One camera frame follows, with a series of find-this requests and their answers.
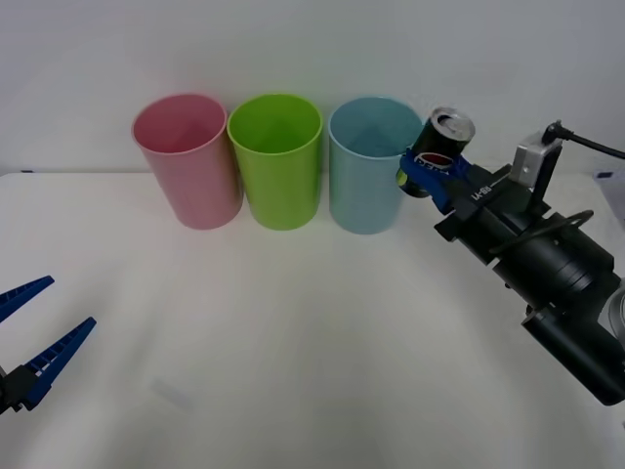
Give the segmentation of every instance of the pepsi can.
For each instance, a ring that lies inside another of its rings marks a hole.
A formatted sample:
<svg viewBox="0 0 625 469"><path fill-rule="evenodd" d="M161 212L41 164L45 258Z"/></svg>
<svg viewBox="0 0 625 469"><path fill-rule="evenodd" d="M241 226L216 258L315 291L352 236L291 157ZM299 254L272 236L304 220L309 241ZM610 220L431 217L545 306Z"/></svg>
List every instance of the pepsi can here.
<svg viewBox="0 0 625 469"><path fill-rule="evenodd" d="M437 107L412 146L414 162L431 171L446 173L475 134L476 126L469 116L452 107ZM401 170L397 173L397 183L409 195L428 196L408 181Z"/></svg>

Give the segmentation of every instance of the green cup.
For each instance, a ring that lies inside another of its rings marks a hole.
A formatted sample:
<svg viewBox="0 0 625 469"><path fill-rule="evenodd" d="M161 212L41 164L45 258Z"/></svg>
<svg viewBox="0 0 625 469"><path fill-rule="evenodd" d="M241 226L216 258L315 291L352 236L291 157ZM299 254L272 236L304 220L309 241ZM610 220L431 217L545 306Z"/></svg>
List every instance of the green cup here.
<svg viewBox="0 0 625 469"><path fill-rule="evenodd" d="M319 204L323 118L294 95L262 95L234 110L234 143L252 215L272 230L305 225Z"/></svg>

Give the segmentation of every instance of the pepsi logo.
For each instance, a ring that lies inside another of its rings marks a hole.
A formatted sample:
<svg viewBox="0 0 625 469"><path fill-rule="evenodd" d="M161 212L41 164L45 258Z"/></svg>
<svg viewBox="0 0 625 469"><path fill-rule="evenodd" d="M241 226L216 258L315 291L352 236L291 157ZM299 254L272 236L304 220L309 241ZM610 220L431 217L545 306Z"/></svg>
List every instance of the pepsi logo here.
<svg viewBox="0 0 625 469"><path fill-rule="evenodd" d="M414 158L415 163L428 163L437 169L447 169L453 164L453 159L440 153L419 153Z"/></svg>

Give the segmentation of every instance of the black cable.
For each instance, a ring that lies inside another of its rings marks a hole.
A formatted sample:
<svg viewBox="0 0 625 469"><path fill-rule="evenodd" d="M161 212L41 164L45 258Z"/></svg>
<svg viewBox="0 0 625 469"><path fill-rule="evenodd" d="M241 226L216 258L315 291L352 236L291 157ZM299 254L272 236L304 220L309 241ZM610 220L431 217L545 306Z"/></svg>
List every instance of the black cable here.
<svg viewBox="0 0 625 469"><path fill-rule="evenodd" d="M504 242L496 247L490 249L490 253L498 256L499 254L507 251L511 247L518 246L519 244L523 244L524 242L528 242L531 239L534 239L539 236L549 235L555 232L560 231L565 227L581 227L585 224L591 217L595 214L592 210L584 210L582 212L576 213L575 215L571 215L570 217L564 218L562 220L558 220L557 222L550 223L549 225L537 228L535 230L529 230L523 233L519 237L515 237L510 241Z"/></svg>
<svg viewBox="0 0 625 469"><path fill-rule="evenodd" d="M618 149L611 149L610 147L606 147L605 145L598 144L596 142L593 142L592 140L584 139L583 137L578 137L575 134L571 135L569 140L579 145L583 145L584 147L588 147L589 149L595 149L596 151L600 151L601 153L609 154L610 156L613 156L615 158L625 159L625 151L619 151Z"/></svg>
<svg viewBox="0 0 625 469"><path fill-rule="evenodd" d="M563 140L571 140L576 144L583 145L589 149L595 149L596 151L600 151L601 153L608 154L618 159L625 159L625 151L620 151L618 149L611 149L610 147L606 147L605 145L598 144L597 142L593 142L592 140L584 139L583 137L578 137L571 130L565 129L560 121L554 122L543 134L543 144L549 145L555 139L563 139Z"/></svg>

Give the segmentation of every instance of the blue cup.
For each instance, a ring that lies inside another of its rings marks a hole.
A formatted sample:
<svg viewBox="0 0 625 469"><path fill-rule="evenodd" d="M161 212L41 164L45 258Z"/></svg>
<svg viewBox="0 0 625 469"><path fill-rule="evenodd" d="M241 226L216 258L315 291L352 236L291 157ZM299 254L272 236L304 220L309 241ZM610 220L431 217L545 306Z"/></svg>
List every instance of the blue cup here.
<svg viewBox="0 0 625 469"><path fill-rule="evenodd" d="M330 212L345 230L391 227L401 206L399 160L423 129L408 105L384 97L349 101L330 116Z"/></svg>

